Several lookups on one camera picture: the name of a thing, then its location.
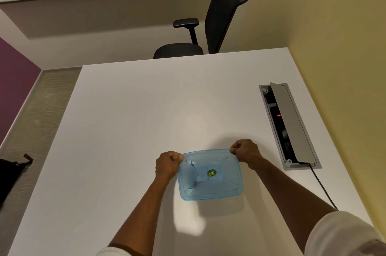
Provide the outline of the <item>person's right forearm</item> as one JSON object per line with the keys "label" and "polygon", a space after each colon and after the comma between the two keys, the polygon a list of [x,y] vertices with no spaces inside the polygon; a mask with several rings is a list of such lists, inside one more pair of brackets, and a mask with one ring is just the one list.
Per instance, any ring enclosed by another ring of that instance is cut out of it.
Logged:
{"label": "person's right forearm", "polygon": [[261,155],[252,154],[245,162],[259,176],[305,255],[307,240],[316,224],[325,215],[337,210],[285,175]]}

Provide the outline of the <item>person's left forearm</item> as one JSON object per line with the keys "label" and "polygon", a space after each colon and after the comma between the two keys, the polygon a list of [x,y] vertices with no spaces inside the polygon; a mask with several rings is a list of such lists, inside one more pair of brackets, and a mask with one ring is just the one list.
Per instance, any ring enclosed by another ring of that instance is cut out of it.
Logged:
{"label": "person's left forearm", "polygon": [[176,171],[157,174],[149,188],[109,244],[132,256],[152,256],[162,199]]}

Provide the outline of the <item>white right sleeve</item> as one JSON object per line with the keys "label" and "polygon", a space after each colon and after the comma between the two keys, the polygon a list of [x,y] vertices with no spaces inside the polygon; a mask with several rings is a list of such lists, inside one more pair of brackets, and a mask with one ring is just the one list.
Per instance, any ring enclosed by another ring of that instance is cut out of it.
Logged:
{"label": "white right sleeve", "polygon": [[386,256],[386,242],[372,225],[349,212],[336,211],[317,222],[304,256]]}

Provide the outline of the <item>blue transparent plastic container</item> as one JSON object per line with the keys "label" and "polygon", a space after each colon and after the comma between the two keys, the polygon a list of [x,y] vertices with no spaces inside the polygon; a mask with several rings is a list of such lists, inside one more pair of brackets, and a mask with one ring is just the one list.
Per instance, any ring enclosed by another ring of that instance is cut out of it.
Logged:
{"label": "blue transparent plastic container", "polygon": [[[178,169],[180,196],[185,201],[227,198],[242,194],[244,184],[237,157],[229,149],[184,153]],[[216,169],[214,177],[207,171]]]}

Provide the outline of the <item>person's left hand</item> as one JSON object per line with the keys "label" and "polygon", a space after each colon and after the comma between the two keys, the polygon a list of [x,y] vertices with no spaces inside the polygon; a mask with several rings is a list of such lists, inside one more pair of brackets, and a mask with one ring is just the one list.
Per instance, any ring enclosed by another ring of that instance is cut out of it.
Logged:
{"label": "person's left hand", "polygon": [[167,151],[160,154],[156,160],[156,180],[169,182],[177,174],[181,163],[172,161],[171,156],[180,155],[182,154],[175,151]]}

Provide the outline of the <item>white left sleeve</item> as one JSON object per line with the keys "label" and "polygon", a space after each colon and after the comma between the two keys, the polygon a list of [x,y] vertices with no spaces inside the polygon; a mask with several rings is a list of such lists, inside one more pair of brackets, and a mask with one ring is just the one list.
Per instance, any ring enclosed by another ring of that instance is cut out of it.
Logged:
{"label": "white left sleeve", "polygon": [[129,252],[116,247],[105,247],[95,256],[132,256]]}

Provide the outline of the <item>black bag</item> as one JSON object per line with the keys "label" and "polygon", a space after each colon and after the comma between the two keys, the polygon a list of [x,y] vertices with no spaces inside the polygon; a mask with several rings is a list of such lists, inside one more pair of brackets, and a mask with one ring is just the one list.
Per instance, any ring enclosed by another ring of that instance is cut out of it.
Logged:
{"label": "black bag", "polygon": [[0,159],[0,210],[22,172],[34,161],[28,154],[24,154],[24,158],[27,159],[27,162],[18,163]]}

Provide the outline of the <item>person's right hand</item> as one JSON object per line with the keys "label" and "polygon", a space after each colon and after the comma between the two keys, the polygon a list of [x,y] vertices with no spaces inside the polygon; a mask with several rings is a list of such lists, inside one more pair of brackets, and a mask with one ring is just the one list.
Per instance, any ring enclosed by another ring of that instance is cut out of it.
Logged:
{"label": "person's right hand", "polygon": [[258,145],[250,139],[237,140],[230,148],[240,148],[240,153],[237,157],[239,162],[244,162],[254,171],[258,169],[261,162],[264,161]]}

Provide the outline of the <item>black office chair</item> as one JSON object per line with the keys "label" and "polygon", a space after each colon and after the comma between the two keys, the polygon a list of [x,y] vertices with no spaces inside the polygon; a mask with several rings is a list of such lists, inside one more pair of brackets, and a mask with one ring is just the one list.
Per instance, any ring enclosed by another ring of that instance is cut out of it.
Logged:
{"label": "black office chair", "polygon": [[[248,0],[211,0],[205,17],[205,36],[209,54],[219,53],[233,16],[240,5]],[[179,19],[173,22],[174,28],[186,28],[190,32],[191,43],[172,43],[158,48],[153,59],[203,55],[198,45],[195,28],[197,18]]]}

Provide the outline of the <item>white sleeve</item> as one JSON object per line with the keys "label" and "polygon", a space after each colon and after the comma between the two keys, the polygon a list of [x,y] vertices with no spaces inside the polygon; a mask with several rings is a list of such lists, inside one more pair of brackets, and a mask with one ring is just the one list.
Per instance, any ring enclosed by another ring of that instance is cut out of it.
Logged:
{"label": "white sleeve", "polygon": [[304,256],[386,256],[386,242],[372,225],[349,212],[336,211],[317,222]]}
{"label": "white sleeve", "polygon": [[129,252],[116,247],[105,247],[95,256],[132,256]]}

